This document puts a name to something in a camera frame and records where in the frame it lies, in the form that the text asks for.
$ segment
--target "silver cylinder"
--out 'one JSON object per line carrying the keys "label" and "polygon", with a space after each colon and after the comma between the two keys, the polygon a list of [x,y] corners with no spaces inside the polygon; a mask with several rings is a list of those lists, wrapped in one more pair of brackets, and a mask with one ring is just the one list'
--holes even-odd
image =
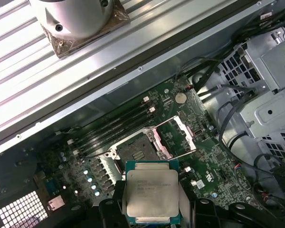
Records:
{"label": "silver cylinder", "polygon": [[96,34],[109,20],[113,0],[29,0],[40,24],[54,37],[78,40]]}

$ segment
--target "motherboard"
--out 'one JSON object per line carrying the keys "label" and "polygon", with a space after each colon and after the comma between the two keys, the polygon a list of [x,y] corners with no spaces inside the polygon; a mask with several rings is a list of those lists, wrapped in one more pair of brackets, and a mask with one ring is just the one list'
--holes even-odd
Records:
{"label": "motherboard", "polygon": [[174,160],[179,181],[223,208],[253,204],[249,183],[216,139],[201,100],[185,78],[168,80],[38,153],[35,181],[44,199],[90,207],[110,198],[126,161]]}

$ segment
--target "green circuit board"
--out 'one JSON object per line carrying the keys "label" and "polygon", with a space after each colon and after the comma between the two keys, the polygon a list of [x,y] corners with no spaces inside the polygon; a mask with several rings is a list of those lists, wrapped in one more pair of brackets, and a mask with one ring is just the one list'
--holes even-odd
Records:
{"label": "green circuit board", "polygon": [[[191,167],[191,171],[183,172],[180,177],[181,184],[199,198],[209,198],[224,208],[234,202],[253,203],[253,197],[242,190],[236,181],[236,164],[219,146],[209,115],[188,84],[187,79],[177,82],[171,79],[161,83],[84,129],[70,134],[46,152],[40,152],[39,160],[42,170],[47,173],[46,179],[52,178],[56,182],[57,192],[52,192],[55,195],[61,194],[67,202],[89,206],[95,201],[111,197],[114,183],[122,179],[122,163],[129,155],[127,147],[131,147],[130,150],[138,148],[135,159],[143,160],[151,156],[154,158],[156,148],[140,150],[140,145],[146,146],[146,139],[137,135],[117,147],[117,153],[122,153],[120,160],[113,160],[105,154],[91,159],[86,157],[106,152],[114,143],[140,129],[157,126],[178,116],[187,126],[197,148],[193,153],[179,158],[181,170]],[[174,120],[159,126],[157,131],[162,144],[173,157],[190,151],[184,131]],[[84,174],[84,170],[89,170],[89,173]],[[87,181],[89,177],[93,179],[91,182]],[[242,186],[248,189],[250,185],[244,175],[238,172],[238,177]]]}

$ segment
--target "screw hole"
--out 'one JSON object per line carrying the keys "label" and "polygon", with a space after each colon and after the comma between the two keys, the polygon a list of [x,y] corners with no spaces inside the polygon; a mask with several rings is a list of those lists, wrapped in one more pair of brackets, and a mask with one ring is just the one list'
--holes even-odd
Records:
{"label": "screw hole", "polygon": [[62,27],[62,25],[58,24],[58,25],[56,25],[55,29],[56,29],[57,32],[61,32],[63,27]]}
{"label": "screw hole", "polygon": [[106,204],[106,205],[111,205],[111,204],[113,204],[113,201],[112,201],[112,200],[107,201],[105,204]]}
{"label": "screw hole", "polygon": [[107,7],[109,5],[109,2],[107,0],[102,0],[100,4],[102,7]]}

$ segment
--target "black cable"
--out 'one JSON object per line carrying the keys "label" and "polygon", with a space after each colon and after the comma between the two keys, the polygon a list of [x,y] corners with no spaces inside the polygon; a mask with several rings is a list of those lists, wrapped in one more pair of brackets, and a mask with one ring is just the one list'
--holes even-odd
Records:
{"label": "black cable", "polygon": [[254,184],[252,185],[251,190],[252,190],[252,194],[253,194],[255,200],[259,203],[259,205],[260,205],[265,211],[267,211],[270,215],[272,215],[274,218],[276,218],[276,216],[275,216],[270,210],[268,210],[268,209],[262,204],[262,202],[260,202],[260,201],[258,200],[257,195],[256,195],[256,191],[255,191],[255,186],[256,186],[257,184],[259,184],[261,181],[264,181],[264,180],[270,179],[270,178],[272,178],[272,177],[266,177],[266,178],[263,178],[263,179],[259,180],[259,181],[256,182],[256,183],[254,183]]}
{"label": "black cable", "polygon": [[[250,37],[257,36],[272,30],[275,30],[279,27],[285,27],[285,9],[277,14],[272,15],[269,18],[259,20],[259,16],[257,16],[252,22],[248,23],[243,28],[238,29],[231,36],[231,44],[228,45],[226,49],[221,51],[218,55],[216,55],[215,59],[225,59],[228,57],[233,51],[233,47],[236,44],[246,42],[246,40]],[[210,76],[213,74],[215,69],[219,66],[220,63],[216,62],[208,62],[209,64],[207,71],[203,75],[203,77],[195,84],[194,89],[198,92],[208,81]]]}
{"label": "black cable", "polygon": [[247,132],[243,132],[241,134],[238,134],[236,137],[234,137],[234,139],[231,141],[231,143],[229,144],[229,149],[232,149],[232,146],[234,145],[234,143],[241,137],[248,135]]}
{"label": "black cable", "polygon": [[[267,156],[267,157],[270,157],[270,158],[276,159],[282,166],[285,166],[285,162],[283,162],[282,159],[280,159],[279,157],[274,156],[274,155],[272,155],[272,154],[269,154],[269,153],[259,154],[259,155],[255,158],[255,160],[254,160],[254,162],[253,162],[253,166],[258,168],[258,163],[259,163],[260,159],[261,159],[262,157],[266,157],[266,156]],[[255,182],[258,182],[258,178],[259,178],[258,172],[255,172],[255,174],[256,174],[256,180],[255,180]]]}
{"label": "black cable", "polygon": [[232,105],[232,101],[227,101],[226,103],[224,103],[220,108],[218,108],[218,110],[217,110],[217,114],[215,115],[215,122],[218,122],[218,120],[219,120],[219,113],[220,113],[220,111],[223,109],[223,108],[225,108],[228,104],[231,104]]}
{"label": "black cable", "polygon": [[270,172],[259,169],[258,167],[254,167],[253,165],[250,165],[249,163],[243,161],[242,159],[240,159],[239,157],[237,157],[234,153],[231,152],[231,150],[224,144],[223,142],[223,134],[224,131],[231,119],[231,117],[233,116],[233,114],[235,112],[237,112],[238,110],[240,110],[242,108],[242,106],[244,105],[245,102],[247,102],[250,99],[250,94],[246,93],[242,96],[242,98],[232,107],[232,109],[229,111],[229,113],[227,114],[226,118],[223,121],[222,127],[220,129],[219,132],[219,137],[218,137],[218,142],[220,143],[221,147],[224,149],[224,151],[226,151],[226,153],[228,155],[230,155],[232,158],[234,158],[236,161],[238,161],[240,164],[247,166],[250,169],[253,169],[255,171],[259,171],[259,172],[263,172],[269,175],[272,175]]}
{"label": "black cable", "polygon": [[208,60],[209,62],[221,62],[222,59],[216,59],[216,58],[208,58],[208,57],[202,57],[202,56],[198,56],[198,57],[194,57],[193,59],[190,59],[188,62],[186,62],[185,64],[183,64],[179,70],[179,72],[175,75],[175,80],[177,80],[179,78],[179,76],[186,70],[186,67],[189,67],[191,64],[194,63],[194,61],[196,60]]}
{"label": "black cable", "polygon": [[269,200],[272,200],[273,202],[275,202],[276,205],[278,205],[281,209],[281,212],[283,213],[282,215],[280,215],[279,217],[284,217],[285,216],[285,205],[283,205],[283,203],[281,203],[280,201],[282,201],[283,199],[277,196],[268,196]]}
{"label": "black cable", "polygon": [[251,90],[251,88],[244,88],[244,87],[240,87],[240,86],[236,86],[236,85],[223,84],[220,86],[221,86],[221,88],[216,86],[216,87],[213,87],[213,88],[207,90],[206,92],[200,93],[198,95],[199,96],[208,95],[208,94],[211,94],[212,92],[215,92],[215,91],[220,90],[220,89],[225,89],[225,88],[230,88],[230,89],[234,89],[234,90],[238,90],[238,91],[244,91],[244,92]]}

